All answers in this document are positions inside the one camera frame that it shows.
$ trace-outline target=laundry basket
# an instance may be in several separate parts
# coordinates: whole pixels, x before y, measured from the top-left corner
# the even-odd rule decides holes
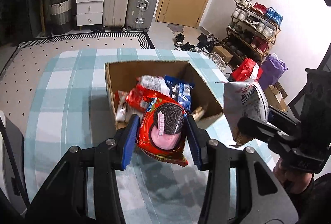
[[[61,3],[51,5],[51,22],[54,35],[62,35],[72,30],[71,7],[71,0],[61,0]]]

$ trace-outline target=metal screw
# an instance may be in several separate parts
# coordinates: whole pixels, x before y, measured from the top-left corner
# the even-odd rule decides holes
[[[76,153],[78,151],[78,147],[77,146],[72,146],[72,147],[69,148],[69,151],[71,153]]]
[[[218,141],[216,139],[211,139],[208,141],[209,145],[211,146],[217,146],[218,145]]]
[[[252,147],[247,147],[247,148],[246,148],[246,151],[247,151],[248,153],[254,153],[254,152],[255,152],[255,149],[252,148]]]
[[[113,146],[113,145],[115,145],[115,143],[116,143],[116,141],[113,138],[109,138],[109,139],[106,140],[106,144],[108,146]]]

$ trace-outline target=oreo cookie image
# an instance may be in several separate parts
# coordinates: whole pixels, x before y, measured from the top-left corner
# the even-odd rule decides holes
[[[181,137],[184,122],[183,108],[171,102],[161,104],[154,111],[153,124],[149,129],[149,138],[153,146],[162,150],[172,150]],[[158,132],[158,115],[164,117],[164,131]]]

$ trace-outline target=cardboard box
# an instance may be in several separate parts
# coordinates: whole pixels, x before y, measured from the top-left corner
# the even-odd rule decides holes
[[[229,63],[230,60],[232,59],[232,54],[221,46],[215,46],[212,52],[216,52],[219,56],[221,56],[226,64]]]
[[[191,90],[191,110],[199,106],[206,106],[206,113],[202,117],[208,126],[214,123],[222,114],[223,108],[214,97],[203,78],[188,61],[131,61],[105,64],[107,96],[112,113],[111,125],[116,130],[125,127],[125,123],[116,122],[115,115],[118,102],[114,100],[114,93],[118,90],[130,91],[136,86],[136,78],[142,75],[173,76],[188,83],[194,83]]]
[[[270,85],[263,92],[265,94],[265,97],[267,98],[269,105],[271,105],[274,108],[277,108],[279,110],[287,111],[288,108],[287,108],[287,105],[286,105],[284,99],[282,98],[282,100],[280,100],[280,102],[278,102],[278,100],[275,96],[278,93],[278,90],[275,86]]]

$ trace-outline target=plaid tablecloth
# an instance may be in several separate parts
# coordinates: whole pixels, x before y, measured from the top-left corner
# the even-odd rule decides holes
[[[84,149],[109,138],[110,112],[104,66],[107,62],[131,60],[189,60],[223,104],[223,84],[215,82],[227,80],[210,59],[199,53],[152,49],[63,52],[49,61],[30,109],[24,145],[24,171],[30,200],[70,146]],[[234,144],[224,116],[207,131],[211,138],[226,146]],[[265,143],[254,140],[248,145],[257,150],[269,167],[274,166]],[[197,223],[207,173],[199,172],[194,166],[188,145],[184,155],[189,165],[182,168],[156,161],[136,149],[127,169],[116,172],[127,223]],[[88,177],[88,212],[90,217],[95,217],[92,168]],[[231,171],[230,215],[235,211],[235,194],[235,173]]]

